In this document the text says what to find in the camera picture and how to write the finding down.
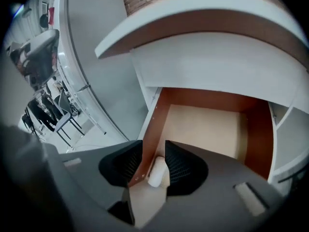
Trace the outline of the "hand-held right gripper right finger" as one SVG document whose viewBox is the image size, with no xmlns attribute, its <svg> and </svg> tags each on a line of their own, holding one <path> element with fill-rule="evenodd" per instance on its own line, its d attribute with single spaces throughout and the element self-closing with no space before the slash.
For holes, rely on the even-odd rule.
<svg viewBox="0 0 309 232">
<path fill-rule="evenodd" d="M 166 141 L 170 186 L 145 229 L 258 229 L 283 204 L 264 178 L 234 158 Z"/>
</svg>

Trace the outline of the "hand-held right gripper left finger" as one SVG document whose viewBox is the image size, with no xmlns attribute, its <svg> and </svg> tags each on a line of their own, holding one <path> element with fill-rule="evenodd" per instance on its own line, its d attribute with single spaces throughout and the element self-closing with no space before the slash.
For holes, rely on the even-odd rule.
<svg viewBox="0 0 309 232">
<path fill-rule="evenodd" d="M 107 213 L 128 203 L 124 193 L 142 158 L 142 141 L 59 154 L 44 145 L 44 179 L 48 194 L 69 213 Z"/>
</svg>

